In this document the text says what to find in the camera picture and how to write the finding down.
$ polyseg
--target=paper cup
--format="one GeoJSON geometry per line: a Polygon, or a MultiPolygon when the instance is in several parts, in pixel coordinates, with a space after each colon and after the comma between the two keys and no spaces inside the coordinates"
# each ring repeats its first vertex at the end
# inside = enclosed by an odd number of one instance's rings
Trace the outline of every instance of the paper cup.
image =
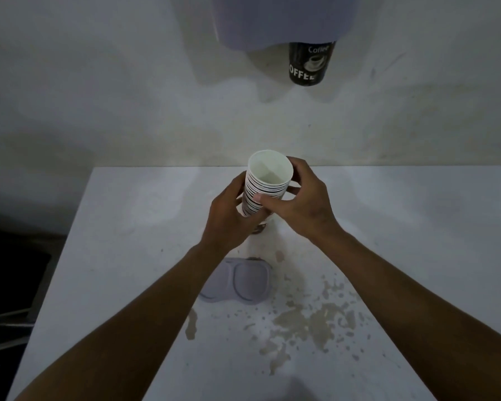
{"type": "Polygon", "coordinates": [[[245,216],[257,213],[262,205],[253,200],[255,194],[282,198],[293,177],[293,165],[276,151],[264,150],[253,154],[248,161],[241,210],[245,216]]]}

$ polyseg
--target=finger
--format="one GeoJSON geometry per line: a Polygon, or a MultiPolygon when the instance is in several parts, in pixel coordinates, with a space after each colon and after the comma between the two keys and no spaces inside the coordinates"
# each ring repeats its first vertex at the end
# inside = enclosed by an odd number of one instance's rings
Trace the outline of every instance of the finger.
{"type": "Polygon", "coordinates": [[[281,213],[283,212],[283,209],[286,207],[289,201],[282,201],[279,200],[278,198],[273,198],[270,197],[269,195],[265,194],[255,194],[253,197],[253,200],[255,202],[259,202],[262,204],[266,209],[268,209],[271,212],[274,212],[280,216],[281,213]]]}
{"type": "Polygon", "coordinates": [[[308,163],[305,160],[294,158],[292,156],[288,156],[287,158],[289,159],[289,161],[291,161],[293,165],[293,176],[295,177],[296,175],[298,178],[298,180],[293,179],[294,182],[302,185],[304,179],[307,179],[308,177],[312,176],[315,177],[314,172],[312,171],[310,166],[308,166],[308,163]]]}
{"type": "Polygon", "coordinates": [[[245,174],[247,172],[241,172],[238,176],[234,177],[232,182],[228,185],[228,187],[225,189],[225,192],[230,196],[230,197],[237,197],[243,192],[243,186],[245,184],[245,174]]]}
{"type": "Polygon", "coordinates": [[[293,194],[293,195],[297,195],[299,193],[300,189],[301,189],[300,187],[295,187],[294,185],[289,185],[287,187],[286,191],[293,194]]]}
{"type": "Polygon", "coordinates": [[[244,219],[244,222],[246,224],[246,227],[248,228],[249,233],[251,233],[260,222],[265,221],[269,215],[271,215],[271,213],[267,209],[262,208],[256,214],[247,216],[247,218],[244,219]]]}

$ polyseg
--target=white table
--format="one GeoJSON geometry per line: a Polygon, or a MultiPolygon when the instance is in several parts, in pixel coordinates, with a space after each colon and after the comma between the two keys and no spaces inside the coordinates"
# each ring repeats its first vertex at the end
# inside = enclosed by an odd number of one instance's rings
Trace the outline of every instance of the white table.
{"type": "MultiPolygon", "coordinates": [[[[209,202],[241,170],[96,168],[9,400],[198,242],[209,202]]],[[[344,228],[501,332],[501,167],[315,171],[344,228]]],[[[433,399],[340,271],[283,221],[230,255],[266,259],[274,294],[257,307],[198,300],[194,339],[186,322],[146,400],[433,399]],[[306,318],[342,307],[314,326],[334,339],[279,334],[290,300],[306,318]]]]}

